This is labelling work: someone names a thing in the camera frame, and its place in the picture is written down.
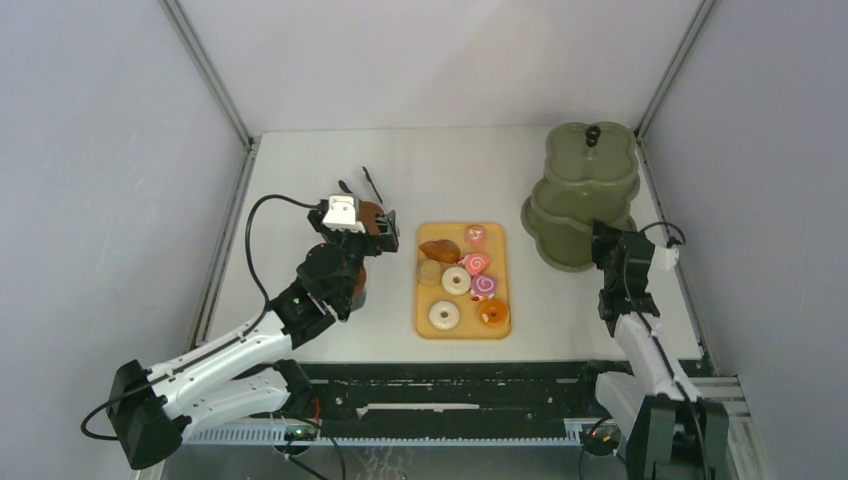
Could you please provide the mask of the black metal food tongs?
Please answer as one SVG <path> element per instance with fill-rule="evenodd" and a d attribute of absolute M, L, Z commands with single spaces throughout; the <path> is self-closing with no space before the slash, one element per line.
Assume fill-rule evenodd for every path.
<path fill-rule="evenodd" d="M 383 200 L 383 198 L 382 198 L 382 195 L 380 194 L 379 190 L 377 189 L 377 186 L 376 186 L 376 184 L 375 184 L 375 182 L 374 182 L 374 180 L 373 180 L 373 178 L 372 178 L 372 176 L 371 176 L 371 174 L 370 174 L 370 172 L 369 172 L 368 168 L 367 168 L 367 167 L 365 167 L 365 166 L 362 166 L 362 171 L 363 171 L 363 174 L 364 174 L 365 180 L 367 181 L 368 185 L 369 185 L 369 186 L 370 186 L 370 188 L 371 188 L 371 191 L 373 192 L 373 196 L 374 196 L 374 197 L 375 197 L 375 199 L 376 199 L 376 203 L 377 203 L 377 204 L 379 204 L 379 205 L 384 205 L 384 204 L 385 204 L 385 202 L 384 202 L 384 200 Z M 345 193 L 345 194 L 347 194 L 347 195 L 354 195 L 354 196 L 358 196 L 358 194 L 357 194 L 357 193 L 355 193 L 355 192 L 354 192 L 354 191 L 353 191 L 353 190 L 352 190 L 352 189 L 351 189 L 351 188 L 347 185 L 347 183 L 346 183 L 345 181 L 343 181 L 343 180 L 339 180 L 339 181 L 337 182 L 337 185 L 338 185 L 339 189 L 340 189 L 343 193 Z"/>

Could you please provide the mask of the green three-tier dessert stand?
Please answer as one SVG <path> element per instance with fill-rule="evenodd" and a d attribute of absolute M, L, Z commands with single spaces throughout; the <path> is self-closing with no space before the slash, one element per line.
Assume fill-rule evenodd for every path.
<path fill-rule="evenodd" d="M 521 223 L 550 267 L 592 267 L 592 224 L 634 230 L 631 203 L 640 189 L 634 133 L 615 122 L 568 122 L 545 139 L 543 176 L 521 208 Z"/>

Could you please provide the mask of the yellow serving tray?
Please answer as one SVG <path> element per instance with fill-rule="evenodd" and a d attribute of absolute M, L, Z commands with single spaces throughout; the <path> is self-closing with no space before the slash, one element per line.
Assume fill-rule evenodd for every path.
<path fill-rule="evenodd" d="M 506 233 L 498 223 L 418 229 L 415 327 L 428 340 L 501 340 L 512 330 Z"/>

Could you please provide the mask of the orange glazed donut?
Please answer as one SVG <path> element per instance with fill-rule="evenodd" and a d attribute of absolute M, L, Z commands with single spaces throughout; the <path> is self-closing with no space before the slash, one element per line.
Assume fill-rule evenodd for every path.
<path fill-rule="evenodd" d="M 484 326 L 495 329 L 510 322 L 511 312 L 507 303 L 493 298 L 480 303 L 477 316 Z"/>

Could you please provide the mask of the white glazed donut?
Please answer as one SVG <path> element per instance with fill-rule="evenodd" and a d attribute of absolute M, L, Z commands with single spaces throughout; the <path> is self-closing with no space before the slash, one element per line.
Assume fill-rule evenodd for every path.
<path fill-rule="evenodd" d="M 441 278 L 443 290 L 453 296 L 462 296 L 469 292 L 471 275 L 462 266 L 452 266 L 444 270 Z"/>

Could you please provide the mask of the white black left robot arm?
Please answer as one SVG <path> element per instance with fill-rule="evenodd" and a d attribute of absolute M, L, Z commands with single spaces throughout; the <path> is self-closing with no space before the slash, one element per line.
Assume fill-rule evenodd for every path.
<path fill-rule="evenodd" d="M 335 195 L 308 208 L 323 240 L 276 297 L 265 290 L 259 315 L 176 358 L 120 366 L 103 407 L 131 469 L 170 457 L 186 440 L 232 420 L 282 410 L 305 414 L 313 394 L 291 357 L 365 301 L 368 257 L 399 249 L 396 213 Z"/>

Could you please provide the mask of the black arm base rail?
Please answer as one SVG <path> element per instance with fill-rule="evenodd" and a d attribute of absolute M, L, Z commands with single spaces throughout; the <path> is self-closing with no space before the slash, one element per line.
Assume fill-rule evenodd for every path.
<path fill-rule="evenodd" d="M 295 415 L 337 441 L 566 438 L 566 422 L 604 414 L 599 374 L 626 361 L 304 363 L 311 389 Z"/>

